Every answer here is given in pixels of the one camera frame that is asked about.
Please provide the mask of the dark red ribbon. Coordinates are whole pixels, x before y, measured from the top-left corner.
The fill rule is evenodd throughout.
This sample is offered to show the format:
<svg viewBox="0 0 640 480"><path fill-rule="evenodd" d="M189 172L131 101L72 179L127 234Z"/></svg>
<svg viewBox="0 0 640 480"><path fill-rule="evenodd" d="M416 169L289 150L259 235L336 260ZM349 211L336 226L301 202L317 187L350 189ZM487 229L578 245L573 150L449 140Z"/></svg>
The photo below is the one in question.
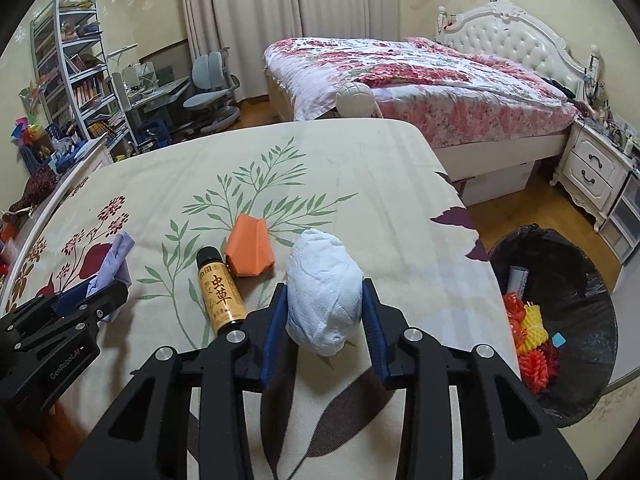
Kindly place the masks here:
<svg viewBox="0 0 640 480"><path fill-rule="evenodd" d="M560 350L558 348L555 348L550 339L545 341L539 347L539 350L542 352L544 358L546 359L549 377L553 378L558 376L560 366Z"/></svg>

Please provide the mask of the yellow foam fruit net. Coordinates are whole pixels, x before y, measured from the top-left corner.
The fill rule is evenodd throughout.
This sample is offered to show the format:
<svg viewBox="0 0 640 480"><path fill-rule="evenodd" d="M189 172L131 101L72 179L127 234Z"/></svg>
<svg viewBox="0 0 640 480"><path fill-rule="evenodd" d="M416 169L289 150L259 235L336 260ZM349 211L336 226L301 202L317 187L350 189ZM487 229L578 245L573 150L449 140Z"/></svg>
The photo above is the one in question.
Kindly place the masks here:
<svg viewBox="0 0 640 480"><path fill-rule="evenodd" d="M528 302L524 304L525 318L521 322L522 341L516 347L516 354L522 356L531 352L549 339L549 334L544 328L540 307Z"/></svg>

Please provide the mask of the white camel milk box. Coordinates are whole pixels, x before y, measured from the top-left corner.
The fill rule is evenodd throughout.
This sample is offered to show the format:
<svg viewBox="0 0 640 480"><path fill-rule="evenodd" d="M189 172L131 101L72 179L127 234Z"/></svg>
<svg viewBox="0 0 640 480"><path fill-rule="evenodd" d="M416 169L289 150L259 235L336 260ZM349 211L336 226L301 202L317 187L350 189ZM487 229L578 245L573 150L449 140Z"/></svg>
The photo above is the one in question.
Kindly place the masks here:
<svg viewBox="0 0 640 480"><path fill-rule="evenodd" d="M514 294L518 298L522 299L526 289L526 282L528 279L528 270L521 266L510 266L510 273L508 284L506 285L506 292L508 294Z"/></svg>

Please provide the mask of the red plastic bag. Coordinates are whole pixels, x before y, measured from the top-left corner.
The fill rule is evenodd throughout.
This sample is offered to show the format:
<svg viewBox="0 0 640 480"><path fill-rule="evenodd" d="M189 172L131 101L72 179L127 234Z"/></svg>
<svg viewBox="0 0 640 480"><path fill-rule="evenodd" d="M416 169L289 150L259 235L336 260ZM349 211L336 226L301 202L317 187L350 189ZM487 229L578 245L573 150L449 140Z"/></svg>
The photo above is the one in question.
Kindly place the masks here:
<svg viewBox="0 0 640 480"><path fill-rule="evenodd" d="M523 325L526 317L524 304L515 292L503 295L502 300L506 308L515 348L520 348L526 335L526 328Z"/></svg>

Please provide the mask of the study desk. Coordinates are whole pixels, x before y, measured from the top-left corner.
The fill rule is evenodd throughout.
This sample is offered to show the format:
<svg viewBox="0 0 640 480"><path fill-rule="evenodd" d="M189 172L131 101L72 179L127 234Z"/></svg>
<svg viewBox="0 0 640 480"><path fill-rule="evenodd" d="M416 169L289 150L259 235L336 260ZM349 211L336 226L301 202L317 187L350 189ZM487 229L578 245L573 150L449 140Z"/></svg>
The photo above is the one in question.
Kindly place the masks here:
<svg viewBox="0 0 640 480"><path fill-rule="evenodd" d="M140 143L138 132L146 122L161 119L171 126L168 106L177 102L191 84L189 76L176 78L171 66L157 73L152 62L128 65L112 76L134 145Z"/></svg>

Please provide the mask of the white round bedpost knob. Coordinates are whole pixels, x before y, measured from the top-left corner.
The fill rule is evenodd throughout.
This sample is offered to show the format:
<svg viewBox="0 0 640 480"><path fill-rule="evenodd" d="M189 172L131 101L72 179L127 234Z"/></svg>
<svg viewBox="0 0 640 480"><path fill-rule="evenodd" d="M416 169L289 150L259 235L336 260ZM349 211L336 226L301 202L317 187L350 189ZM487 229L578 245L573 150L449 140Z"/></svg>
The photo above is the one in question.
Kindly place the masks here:
<svg viewBox="0 0 640 480"><path fill-rule="evenodd" d="M383 117L372 89L362 82L348 82L339 88L335 108L344 118Z"/></svg>

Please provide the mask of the red foam fruit net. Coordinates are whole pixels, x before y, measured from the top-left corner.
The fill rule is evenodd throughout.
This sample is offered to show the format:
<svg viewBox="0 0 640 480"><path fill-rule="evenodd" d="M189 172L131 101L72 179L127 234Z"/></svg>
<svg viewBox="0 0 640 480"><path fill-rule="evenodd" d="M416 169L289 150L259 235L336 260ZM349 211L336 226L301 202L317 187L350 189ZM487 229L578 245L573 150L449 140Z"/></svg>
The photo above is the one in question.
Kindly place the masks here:
<svg viewBox="0 0 640 480"><path fill-rule="evenodd" d="M544 352L535 349L518 357L521 378L531 393L541 393L549 383L549 367Z"/></svg>

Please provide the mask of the bed with pink floral quilt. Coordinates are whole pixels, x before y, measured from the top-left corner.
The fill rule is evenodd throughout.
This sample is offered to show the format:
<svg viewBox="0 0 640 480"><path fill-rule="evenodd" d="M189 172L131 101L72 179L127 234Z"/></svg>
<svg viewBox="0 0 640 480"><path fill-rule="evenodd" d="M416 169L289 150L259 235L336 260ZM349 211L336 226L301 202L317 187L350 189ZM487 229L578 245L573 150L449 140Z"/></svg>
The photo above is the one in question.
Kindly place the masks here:
<svg viewBox="0 0 640 480"><path fill-rule="evenodd" d="M578 114L517 62L426 38L290 38L265 50L273 106L285 120L325 118L345 84L366 84L383 117L415 126L460 180L554 156Z"/></svg>

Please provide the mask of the orange folded paper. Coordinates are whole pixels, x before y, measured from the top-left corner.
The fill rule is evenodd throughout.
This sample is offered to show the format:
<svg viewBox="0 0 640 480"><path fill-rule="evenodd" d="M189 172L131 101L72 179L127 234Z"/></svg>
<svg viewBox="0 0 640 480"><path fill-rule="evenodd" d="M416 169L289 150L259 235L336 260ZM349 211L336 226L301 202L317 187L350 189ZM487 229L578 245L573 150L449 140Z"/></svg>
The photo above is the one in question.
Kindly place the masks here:
<svg viewBox="0 0 640 480"><path fill-rule="evenodd" d="M235 276L254 278L274 265L266 220L240 214L234 222L224 254Z"/></svg>

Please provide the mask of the lavender paper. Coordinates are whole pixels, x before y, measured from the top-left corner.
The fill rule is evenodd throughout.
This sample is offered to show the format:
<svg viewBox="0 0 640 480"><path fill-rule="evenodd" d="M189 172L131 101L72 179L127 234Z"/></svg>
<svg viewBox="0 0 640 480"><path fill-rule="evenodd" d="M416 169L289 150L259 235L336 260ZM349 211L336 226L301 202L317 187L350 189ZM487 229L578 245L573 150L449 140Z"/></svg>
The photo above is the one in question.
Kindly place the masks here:
<svg viewBox="0 0 640 480"><path fill-rule="evenodd" d="M118 233L108 250L98 274L89 281L86 296L89 297L112 283L122 283L129 288L131 278L127 257L134 248L134 239L125 231Z"/></svg>

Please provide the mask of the white storage box under bed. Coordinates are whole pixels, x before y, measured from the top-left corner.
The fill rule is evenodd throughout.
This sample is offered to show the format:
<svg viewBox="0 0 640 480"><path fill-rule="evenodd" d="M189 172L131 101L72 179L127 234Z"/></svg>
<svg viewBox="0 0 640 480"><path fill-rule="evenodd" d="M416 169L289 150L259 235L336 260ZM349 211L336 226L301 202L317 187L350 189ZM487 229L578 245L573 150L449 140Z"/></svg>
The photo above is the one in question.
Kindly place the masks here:
<svg viewBox="0 0 640 480"><path fill-rule="evenodd" d="M521 192L535 167L534 162L526 162L497 171L481 174L467 180L461 191L461 200L465 206L488 202L502 196Z"/></svg>

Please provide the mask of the grey desk chair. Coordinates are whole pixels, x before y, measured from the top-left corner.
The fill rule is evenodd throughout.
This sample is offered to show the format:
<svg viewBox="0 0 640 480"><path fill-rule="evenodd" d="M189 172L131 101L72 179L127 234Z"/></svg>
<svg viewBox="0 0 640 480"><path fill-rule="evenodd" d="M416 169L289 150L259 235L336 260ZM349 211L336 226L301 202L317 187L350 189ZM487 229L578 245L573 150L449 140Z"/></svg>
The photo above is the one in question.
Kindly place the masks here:
<svg viewBox="0 0 640 480"><path fill-rule="evenodd" d="M234 92L239 78L229 73L229 47L199 56L192 65L192 84L198 93L183 102L187 112L198 114L190 125L193 132L205 136L230 128L240 119Z"/></svg>

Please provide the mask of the white tissue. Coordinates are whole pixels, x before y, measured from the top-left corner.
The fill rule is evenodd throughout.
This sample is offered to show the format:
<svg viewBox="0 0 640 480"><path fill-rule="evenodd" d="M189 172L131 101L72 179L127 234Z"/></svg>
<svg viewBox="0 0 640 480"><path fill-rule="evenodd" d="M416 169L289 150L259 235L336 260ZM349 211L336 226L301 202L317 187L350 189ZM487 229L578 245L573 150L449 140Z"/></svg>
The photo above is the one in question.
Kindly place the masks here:
<svg viewBox="0 0 640 480"><path fill-rule="evenodd" d="M308 229L288 258L286 330L299 347L329 358L357 330L363 274L334 235Z"/></svg>

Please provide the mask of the amber bottle black cap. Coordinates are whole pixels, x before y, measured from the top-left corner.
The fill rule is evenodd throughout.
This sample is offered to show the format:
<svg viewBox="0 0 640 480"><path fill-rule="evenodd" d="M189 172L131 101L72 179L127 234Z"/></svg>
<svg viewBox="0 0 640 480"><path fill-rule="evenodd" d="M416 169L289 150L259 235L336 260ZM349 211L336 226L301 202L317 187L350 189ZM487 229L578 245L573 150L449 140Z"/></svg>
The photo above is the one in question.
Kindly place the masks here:
<svg viewBox="0 0 640 480"><path fill-rule="evenodd" d="M219 250L202 247L196 254L198 282L215 336L237 330L247 316L244 301Z"/></svg>

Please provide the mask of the white tufted headboard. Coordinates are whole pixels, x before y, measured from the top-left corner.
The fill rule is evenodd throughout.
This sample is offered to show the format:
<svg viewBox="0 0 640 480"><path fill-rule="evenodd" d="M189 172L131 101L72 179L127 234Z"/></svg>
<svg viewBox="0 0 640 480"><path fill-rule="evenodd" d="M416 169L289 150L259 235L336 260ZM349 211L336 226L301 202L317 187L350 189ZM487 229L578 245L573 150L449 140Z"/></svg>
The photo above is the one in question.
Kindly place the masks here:
<svg viewBox="0 0 640 480"><path fill-rule="evenodd" d="M592 46L588 64L580 65L565 39L509 0L491 0L458 14L441 6L436 41L462 53L507 58L557 81L581 99L592 98L598 90L600 49Z"/></svg>

